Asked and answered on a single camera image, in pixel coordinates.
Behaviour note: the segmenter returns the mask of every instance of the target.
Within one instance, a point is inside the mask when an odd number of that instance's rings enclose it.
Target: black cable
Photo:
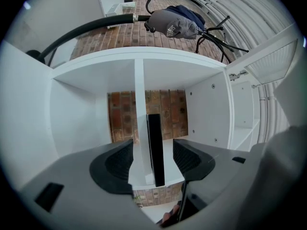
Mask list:
[[[237,49],[237,50],[241,50],[241,51],[244,51],[244,52],[249,52],[249,50],[246,50],[246,49],[242,49],[242,48],[238,48],[238,47],[235,47],[235,46],[232,46],[232,45],[229,45],[227,43],[224,43],[221,39],[219,39],[218,37],[210,34],[210,33],[205,33],[206,35],[208,35],[209,37],[211,38],[214,38],[217,42],[219,42],[219,44],[221,44],[222,46],[224,46],[225,48],[228,48],[231,52],[233,52],[233,48],[234,49]]]
[[[147,0],[147,2],[146,2],[146,10],[147,10],[147,12],[149,12],[149,14],[152,14],[153,12],[149,11],[149,8],[148,8],[150,1],[151,0]]]
[[[140,15],[139,21],[146,21],[148,20],[149,16],[146,15]],[[111,17],[106,17],[102,19],[98,19],[89,23],[86,23],[84,25],[81,25],[72,31],[66,33],[62,37],[60,37],[58,40],[53,42],[50,46],[48,46],[37,58],[37,60],[42,61],[47,55],[50,54],[54,49],[61,46],[62,44],[68,42],[69,40],[72,40],[73,38],[89,32],[91,30],[110,26],[110,25],[118,25],[118,24],[126,24],[126,23],[133,23],[133,14],[121,14],[121,15],[115,15]]]
[[[196,50],[195,50],[195,53],[196,53],[196,54],[198,54],[198,52],[199,52],[198,49],[199,49],[199,47],[200,47],[200,44],[203,42],[203,41],[201,42],[202,39],[205,39],[204,36],[201,36],[201,37],[197,40]]]

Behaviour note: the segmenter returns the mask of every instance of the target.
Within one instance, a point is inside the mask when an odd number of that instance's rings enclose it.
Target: black bar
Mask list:
[[[238,163],[244,163],[246,159],[241,158],[241,157],[234,157],[232,160]]]
[[[147,2],[146,2],[146,10],[147,10],[147,12],[149,12],[149,14],[152,14],[153,12],[149,11],[149,8],[148,8],[150,1],[151,0],[147,0]]]
[[[201,36],[198,40],[197,40],[197,44],[196,44],[196,50],[195,50],[195,53],[198,54],[198,50],[199,50],[199,47],[200,47],[200,44],[201,44],[201,40],[202,39],[205,39],[204,36]]]
[[[165,176],[160,114],[147,115],[147,128],[155,186],[164,186]]]
[[[223,19],[219,24],[216,25],[216,27],[221,26],[222,24],[224,24],[227,20],[230,19],[230,16],[228,15],[225,19]]]
[[[219,27],[210,27],[210,28],[207,29],[207,32],[208,32],[208,31],[214,31],[214,30],[221,30],[221,31],[222,31],[222,30],[224,30],[224,28],[223,28],[222,26],[219,26]]]
[[[223,62],[223,59],[224,59],[224,53],[222,53],[221,62]]]
[[[35,202],[47,212],[50,212],[59,194],[63,189],[63,185],[57,183],[49,183],[44,190],[38,195]]]
[[[51,55],[50,60],[49,60],[49,63],[48,63],[48,66],[49,66],[49,67],[50,67],[50,65],[51,65],[51,62],[52,62],[52,60],[53,60],[53,57],[54,57],[56,51],[57,51],[57,48],[56,48],[55,50],[53,50],[53,52],[52,52],[52,55]]]
[[[150,16],[140,15],[138,18],[138,21],[147,21]],[[58,40],[53,42],[49,47],[47,47],[37,58],[37,60],[41,61],[44,59],[47,55],[50,54],[51,51],[56,49],[57,47],[61,46],[62,44],[68,42],[69,40],[72,40],[73,38],[89,32],[91,30],[110,26],[110,25],[117,25],[117,24],[126,24],[126,23],[133,23],[133,14],[121,14],[121,15],[115,15],[111,17],[106,17],[102,19],[98,19],[92,22],[89,22],[87,24],[81,25],[72,31],[66,33],[62,37],[60,37]]]

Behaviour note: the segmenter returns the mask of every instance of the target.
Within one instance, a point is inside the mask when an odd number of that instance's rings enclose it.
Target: white shelf unit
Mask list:
[[[1,100],[6,103],[2,117],[20,116],[25,123],[33,123],[33,129],[37,130],[35,135],[29,135],[25,126],[15,125],[9,119],[2,122],[6,124],[3,130],[7,130],[6,136],[1,137],[6,144],[7,158],[19,161],[18,166],[10,168],[16,180],[15,188],[22,188],[64,156],[111,143],[109,92],[136,93],[140,144],[134,146],[129,176],[134,189],[155,187],[148,148],[145,90],[185,89],[189,132],[185,138],[230,148],[234,109],[223,63],[175,49],[126,47],[95,52],[51,69],[8,43],[2,47],[5,57],[1,61],[1,77],[9,80],[5,81],[1,92]],[[26,67],[26,75],[31,78],[22,78],[20,84],[16,83],[16,73],[24,73]],[[32,76],[41,82],[35,82]],[[24,104],[27,101],[24,89],[30,89],[35,115],[31,112],[27,116],[18,108],[30,107]],[[20,138],[18,144],[12,139],[16,136]],[[23,143],[39,151],[39,159],[32,161],[31,151],[24,151],[19,158],[19,153],[11,147],[20,147]],[[172,139],[163,141],[166,185],[183,181],[173,160],[172,148]]]
[[[260,121],[260,101],[257,88],[250,81],[232,84],[235,121],[231,149],[250,151],[257,143]]]
[[[65,147],[62,154],[79,151],[81,147],[89,149],[95,145],[110,143],[106,95],[108,92],[135,91],[140,144],[134,146],[134,161],[130,169],[129,183],[134,189],[154,187],[148,146],[145,90],[185,89],[190,139],[211,146],[230,147],[233,118],[231,89],[224,64],[218,61],[174,49],[116,48],[67,62],[52,71],[51,79],[51,93],[54,96],[61,96],[60,91],[71,91],[71,96],[76,99],[75,102],[69,96],[63,96],[60,100],[50,99],[51,130],[56,147],[61,150],[62,144],[70,145]],[[57,85],[69,86],[69,89],[56,89]],[[85,104],[78,104],[83,99]],[[73,117],[70,117],[71,114],[65,115],[69,111],[75,113]],[[61,120],[56,119],[57,113],[61,113]],[[70,131],[69,136],[65,136],[60,122],[65,123],[65,129]],[[85,137],[79,144],[74,144],[73,141],[84,136],[83,132],[93,136]],[[163,149],[165,184],[183,181],[173,160],[173,140],[164,140]]]

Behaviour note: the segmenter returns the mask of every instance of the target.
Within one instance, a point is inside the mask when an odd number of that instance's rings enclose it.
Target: brick floor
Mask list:
[[[136,8],[124,9],[124,13],[136,13],[142,15],[149,15],[146,11],[145,4],[147,0],[134,0]],[[202,10],[189,0],[152,0],[150,3],[150,10],[165,9],[170,5],[185,5],[189,9],[201,14],[207,28],[213,27],[214,24],[207,17]],[[221,33],[213,32],[219,38],[223,38]],[[136,22],[135,24],[122,24],[118,27],[110,29],[101,28],[93,30],[79,37],[78,43],[71,55],[71,59],[93,53],[100,50],[129,47],[129,46],[155,46],[180,49],[189,52],[195,52],[197,40],[167,38],[162,33],[150,33],[145,30],[144,22]],[[228,49],[225,49],[230,59],[233,61],[235,57]],[[199,54],[210,57],[212,59],[221,60],[222,53],[215,44],[205,40],[199,48]]]
[[[148,190],[134,190],[134,201],[140,207],[167,204],[179,200],[182,182]]]
[[[187,101],[183,90],[145,91],[146,113],[160,114],[163,139],[188,135]],[[112,142],[133,139],[139,143],[135,92],[108,94]]]

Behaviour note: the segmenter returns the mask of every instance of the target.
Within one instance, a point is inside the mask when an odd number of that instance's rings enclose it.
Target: shelf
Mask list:
[[[235,126],[253,128],[254,102],[249,81],[232,85],[235,106]]]
[[[229,149],[234,110],[227,75],[220,72],[186,88],[186,99],[191,139]]]
[[[239,146],[241,146],[241,144],[246,140],[252,131],[252,128],[242,128],[235,126],[234,137],[232,139],[230,149],[236,150]]]
[[[254,119],[260,118],[260,100],[258,88],[252,89],[253,93],[253,104],[254,104]]]
[[[259,122],[260,122],[260,118],[254,118],[253,129],[257,126]]]
[[[253,128],[253,135],[252,135],[252,138],[251,138],[249,150],[251,149],[252,146],[257,144],[257,142],[258,142],[260,120],[259,119],[254,120],[254,124],[255,125],[254,125],[254,128]]]
[[[239,145],[236,150],[237,151],[250,151],[250,143],[252,139],[253,133],[249,133],[249,135],[243,140],[241,145]]]

